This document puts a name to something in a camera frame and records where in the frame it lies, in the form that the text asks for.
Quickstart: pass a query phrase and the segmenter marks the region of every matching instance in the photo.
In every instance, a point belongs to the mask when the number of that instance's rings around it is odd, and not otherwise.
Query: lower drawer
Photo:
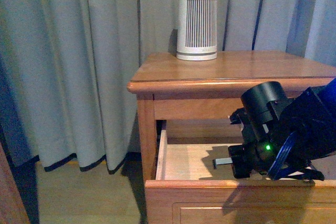
[[[149,224],[334,222],[335,180],[272,182],[259,174],[236,180],[230,166],[212,168],[212,159],[239,141],[232,132],[182,139],[171,132],[163,127],[156,180],[145,183]]]

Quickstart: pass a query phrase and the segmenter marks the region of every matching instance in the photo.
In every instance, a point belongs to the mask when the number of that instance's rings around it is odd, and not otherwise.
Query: air purifier vent slots
[[[216,46],[216,0],[187,0],[185,47]]]

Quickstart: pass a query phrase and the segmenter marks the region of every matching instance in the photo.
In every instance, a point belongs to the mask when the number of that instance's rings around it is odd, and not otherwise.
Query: white air purifier
[[[217,0],[180,0],[177,58],[217,58]]]

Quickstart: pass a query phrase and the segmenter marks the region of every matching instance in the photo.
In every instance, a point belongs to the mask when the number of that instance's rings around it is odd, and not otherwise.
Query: tabletop
[[[223,84],[244,84],[282,80],[318,86],[336,77],[336,68],[282,51],[222,51],[217,59],[185,61],[170,53],[155,53],[128,84],[132,93],[221,88]]]

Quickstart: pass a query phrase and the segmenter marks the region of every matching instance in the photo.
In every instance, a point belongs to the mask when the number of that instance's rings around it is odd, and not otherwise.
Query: wooden floor
[[[146,223],[140,161],[126,161],[113,175],[104,163],[81,172],[74,162],[52,172],[35,164],[35,174],[35,192],[27,180],[18,185],[34,224]]]

